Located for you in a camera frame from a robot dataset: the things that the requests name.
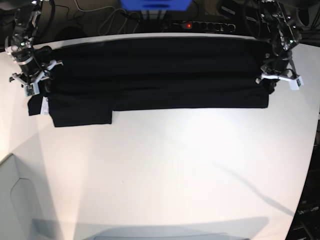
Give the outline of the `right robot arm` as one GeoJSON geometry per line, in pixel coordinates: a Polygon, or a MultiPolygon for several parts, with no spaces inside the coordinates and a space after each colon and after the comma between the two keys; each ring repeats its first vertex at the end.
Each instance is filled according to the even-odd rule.
{"type": "Polygon", "coordinates": [[[19,81],[28,89],[32,84],[44,81],[44,88],[49,92],[54,80],[51,69],[62,62],[42,63],[40,56],[51,53],[51,47],[34,48],[35,40],[41,37],[38,23],[43,5],[43,0],[2,0],[0,9],[6,12],[14,11],[12,34],[6,37],[4,49],[18,64],[21,73],[14,73],[9,81],[19,81]]]}

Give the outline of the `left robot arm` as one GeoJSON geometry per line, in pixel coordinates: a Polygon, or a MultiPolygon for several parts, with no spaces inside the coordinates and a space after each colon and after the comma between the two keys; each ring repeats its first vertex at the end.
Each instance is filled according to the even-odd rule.
{"type": "Polygon", "coordinates": [[[255,82],[265,88],[268,94],[275,91],[277,83],[287,82],[293,91],[304,85],[301,75],[297,74],[293,61],[293,48],[302,40],[295,22],[286,12],[284,5],[276,0],[258,0],[255,13],[258,29],[262,30],[265,23],[268,29],[266,35],[255,33],[250,27],[247,8],[250,2],[245,0],[241,10],[241,17],[248,33],[256,40],[268,43],[271,53],[265,55],[260,67],[261,75],[255,82]]]}

